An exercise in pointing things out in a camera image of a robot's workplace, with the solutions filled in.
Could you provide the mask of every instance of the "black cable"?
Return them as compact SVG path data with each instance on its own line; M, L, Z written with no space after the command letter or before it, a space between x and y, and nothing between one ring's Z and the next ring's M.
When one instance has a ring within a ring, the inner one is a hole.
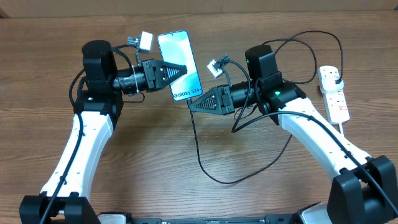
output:
M321 126L321 128L323 128L323 130L325 130L326 133L328 133L329 136L336 142L336 144L340 147L340 149L355 163L355 165L358 166L358 168L362 171L362 173L368 178L370 183L372 183L373 186L375 186L377 188L377 191L382 195L382 197L386 200L386 202L391 206L395 215L398 216L398 209L392 203L391 199L388 197L388 195L385 193L385 191L380 187L380 185L372 177L372 175L362 166L362 164L360 164L355 159L355 157L345 148L345 146L337 139L337 137L322 122L320 122L319 120L314 118L312 115L307 115L304 113L299 113L299 112L294 112L294 111L278 111L278 112L258 116L257 118L254 118L254 119L242 124L239 128L237 128L237 131L243 129L244 127L246 127L262 118L267 118L269 116L278 115L278 114L292 114L292 115L296 115L296 116L302 116L304 118L307 118L308 120L311 120L311 121L317 123L319 126Z
M76 104L75 104L75 101L73 100L73 96L72 96L73 86L75 86L75 83L80 78L81 74L83 74L83 72L85 72L84 68L73 79L73 81L72 81L72 83L70 84L70 87L69 87L69 100L70 100L70 103L72 104L73 109L76 108Z
M222 69L223 69L223 72L224 72L224 74L225 74L226 81L228 82L228 86L229 86L229 87L232 87L231 77L229 77L229 73L228 73L224 68L222 68Z
M339 83L342 81L342 79L343 79L343 62L344 62L344 59L343 59L343 47L341 46L341 42L340 42L340 40L337 38L337 36L336 36L335 34L332 34L332 33L329 33L329 32L325 32L325 31L320 31L320 30L310 30L310 31L299 32L298 34L296 34L296 35L292 36L291 38L289 38L288 40L286 40L282 45L280 45L279 48L275 51L275 54L276 54L285 44L287 44L288 42L292 41L292 39L293 39L294 37L296 37L296 36L298 36L298 35L301 35L301 34L306 34L306 33L321 33L321 34L328 34L328 35L331 35L332 37L334 37L334 38L337 40L338 45L339 45L339 47L340 47L340 55L341 55L341 74L340 74L340 78L339 78L338 80L336 80L336 84L339 84Z
M142 103L145 100L145 94L139 92L142 95L142 100L139 101L123 101L123 103Z
M243 111L244 111L244 109L246 108L246 105L248 104L248 101L249 101L251 82L250 82L250 76L249 76L249 74L248 74L247 71L242 67L242 65L240 65L238 62L235 62L234 60L231 60L231 59L226 60L226 61L225 61L225 64L227 64L227 63L232 63L232 64L236 65L236 66L244 73L244 76L246 76L246 78L247 78L247 80L248 80L248 85L249 85L249 86L248 86L248 95L247 95L247 97L246 97L246 101L244 102L244 105L243 105L243 107L242 107L242 110L241 110L241 112L240 112L238 118L236 119L236 121L235 121L235 123L234 123L234 126L232 127L232 130L231 130L232 133L235 133L235 132L236 132L236 131L235 131L235 128L236 128L236 126L238 125L239 121L241 120L242 115L243 115Z
M250 115L252 115L252 114L256 111L257 107L259 107L259 106L258 106L258 105L254 105L254 106L253 106L253 109L250 111L250 113L249 113L248 115L242 117L241 119L247 118L247 117L249 117ZM237 113L238 113L239 111L241 111L241 109L242 109L242 108L239 108L239 109L235 112L235 114L234 114L234 120L235 120L235 121L236 121L236 115L237 115Z
M127 55L125 53L123 53L122 51L120 51L116 47L112 47L111 51L116 53L116 54L118 54L118 55L120 55L120 56L122 56L126 60L126 62L129 64L130 74L131 75L134 74L134 70L132 68L132 63L130 62L129 57L127 57Z
M297 40L297 39L276 39L276 40L268 40L268 41L265 41L264 43L262 43L263 45L264 44L268 44L268 43L271 43L271 42L277 42L277 41L295 41L295 42L299 42L299 43L301 43L301 44L303 44L303 45L306 45L309 49L310 49L310 51L311 51L311 53L312 53L312 56L313 56L313 62L314 62L314 64L315 64L315 69L314 69L314 72L313 72L313 75L312 75L312 77L309 79L309 80L307 80L307 81L305 81L305 82L293 82L293 81L290 81L290 80L287 80L287 79L283 79L285 82L289 82L289 83L293 83L293 84L307 84L307 83L310 83L310 82L312 82L312 80L316 77L316 75L317 75L317 70L318 70L318 65L317 65L317 58L316 58L316 56L315 56L315 52L313 51L313 49L311 48L311 46L309 46L307 43L305 43L304 41L301 41L301 40Z
M255 171L254 173L249 174L249 175L247 175L247 176L245 176L245 177L242 177L242 178L240 178L239 180L235 180L235 181L232 181L232 182L223 182L223 181L219 181L219 180L217 180L216 178L212 177L209 173L207 173L206 170L205 170L205 168L203 168L203 166L202 166L202 164L201 164L201 161L200 161L200 153L199 153L199 144L198 144L197 130L196 130L196 127L195 127L195 121L193 120L193 113L192 113L192 111L190 111L190 113L191 113L193 134L194 134L194 136L195 136L195 143L196 143L196 145L197 145L197 155L198 155L198 163L199 163L199 166L200 166L201 170L202 170L210 179L212 179L212 180L214 180L215 182L220 183L220 184L236 184L236 183L238 183L238 182L240 182L240 181L246 180L247 178L250 178L250 177L252 177L252 176L254 176L254 175L256 175L256 174L258 174L258 173L260 173L260 172L262 172L262 171L264 171L264 170L266 170L266 169L268 169L270 166L272 166L274 163L276 163L276 161L278 161L278 159L279 159L279 158L282 156L282 154L284 153L284 151L285 151L285 149L286 149L288 143L289 143L290 140L292 139L292 135L290 135L289 138L288 138L288 140L287 140L287 142L286 142L286 144L285 144L285 146L284 146L284 148L283 148L282 151L279 153L279 155L278 155L270 164L268 164L266 167L264 167L264 168L262 168L262 169L260 169L260 170L258 170L258 171Z
M115 48L116 49L121 49L121 48L124 48L124 47L130 47L130 45L123 44L123 45L116 46Z
M59 191L60 191L60 189L61 189L63 183L65 182L65 179L67 178L69 169L70 169L70 167L72 166L73 160L74 160L75 157L76 157L77 151L78 151L79 146L80 146L80 143L81 143L81 139L82 139L82 137L83 137L83 118L81 118L81 113L77 113L76 103L74 102L73 97L72 97L72 91L73 91L73 86L75 85L75 83L77 82L77 80L79 79L79 77L81 76L81 74L83 74L84 71L85 71L85 70L82 69L82 70L79 72L79 74L75 77L75 79L73 79L72 83L70 84L70 88L69 88L69 100L70 100L70 103L71 103L72 106L73 106L73 110L75 111L75 113L76 113L76 115L77 115L77 117L78 117L78 119L79 119L79 125L80 125L80 128L79 128L79 135L78 135L78 137L77 137L77 142L76 142L75 148L74 148L74 150L73 150L73 152L72 152L72 154L71 154L71 156L70 156L70 159L69 159L69 161L68 161L68 164L67 164L65 170L63 171L62 176L60 176L60 181L59 181L59 183L58 183L58 185L57 185L57 188L55 188L55 191L54 191L53 195L51 196L50 202L49 202L49 204L47 205L47 208L45 208L45 211L44 211L44 213L43 213L42 218L40 219L39 224L44 224L44 223L47 221L47 219L49 218L51 207L52 207L52 205L53 205L55 199L57 198L57 195L58 195L58 193L59 193ZM83 88L83 84L81 85L81 83L84 83L84 81L83 81L83 82L81 81L80 84L79 84L79 87L78 87L78 89L79 89L78 95L80 94L80 92L82 91L82 88Z
M86 83L86 80L87 80L87 78L84 76L79 81L79 86L77 88L77 98L78 99L79 99L79 97L80 97L80 95L82 93L82 89L83 89L84 84Z
M260 90L259 90L259 82L260 82L261 78L258 78L254 84L254 93L256 94L256 99L257 102L260 103Z

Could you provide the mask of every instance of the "smartphone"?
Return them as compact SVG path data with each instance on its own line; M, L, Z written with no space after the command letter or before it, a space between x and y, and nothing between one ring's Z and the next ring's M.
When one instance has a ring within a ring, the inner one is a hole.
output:
M194 96L200 96L203 91L188 32L185 30L175 31L157 36L160 54L165 62L187 66L187 74L175 80L170 85L173 99L175 101L186 100Z

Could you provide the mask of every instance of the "wood grain surface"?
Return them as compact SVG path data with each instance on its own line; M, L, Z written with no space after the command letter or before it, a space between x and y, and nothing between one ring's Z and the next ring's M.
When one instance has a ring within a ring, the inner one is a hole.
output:
M0 0L10 18L393 10L397 5L398 0Z
M281 12L174 16L116 16L0 20L0 223L20 223L24 195L37 195L48 181L72 126L68 87L81 70L81 47L104 39L123 44L142 30L155 35L186 29L203 89L226 83L206 70L228 55L244 64L244 52L265 40L304 30L327 30L344 48L345 93L351 120L346 137L377 157L398 164L398 13L396 11ZM332 37L305 34L319 65L340 67ZM133 51L127 50L133 57ZM154 53L144 58L160 59ZM117 58L118 67L127 67ZM277 55L285 78L302 81L314 69L305 46L291 43ZM229 65L233 83L244 75ZM325 114L317 78L301 88ZM266 166L289 133L270 119L232 134L233 116L195 114L201 156L214 177L232 181ZM202 173L186 102L169 89L125 105L113 137L99 160L91 190L96 212L129 211L134 217L258 217L292 213L327 202L330 181L295 139L265 172L235 185Z

